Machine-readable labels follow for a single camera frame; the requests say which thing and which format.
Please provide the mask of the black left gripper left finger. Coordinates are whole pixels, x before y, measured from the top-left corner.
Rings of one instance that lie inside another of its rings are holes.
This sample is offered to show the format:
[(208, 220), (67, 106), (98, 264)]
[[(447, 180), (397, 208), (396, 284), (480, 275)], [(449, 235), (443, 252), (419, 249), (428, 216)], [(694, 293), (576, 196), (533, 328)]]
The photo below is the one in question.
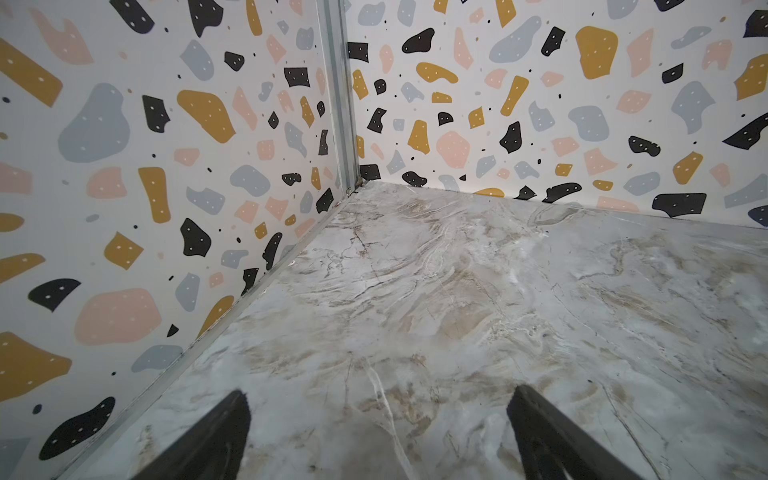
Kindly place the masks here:
[(133, 479), (235, 480), (250, 424), (247, 397), (234, 390)]

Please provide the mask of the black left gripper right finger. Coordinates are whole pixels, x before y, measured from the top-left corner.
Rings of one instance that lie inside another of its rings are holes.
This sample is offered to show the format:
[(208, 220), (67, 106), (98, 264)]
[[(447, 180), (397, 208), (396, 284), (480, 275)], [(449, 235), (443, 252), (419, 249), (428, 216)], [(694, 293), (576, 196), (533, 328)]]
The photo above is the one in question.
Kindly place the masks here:
[(506, 407), (527, 479), (637, 479), (529, 385), (519, 385)]

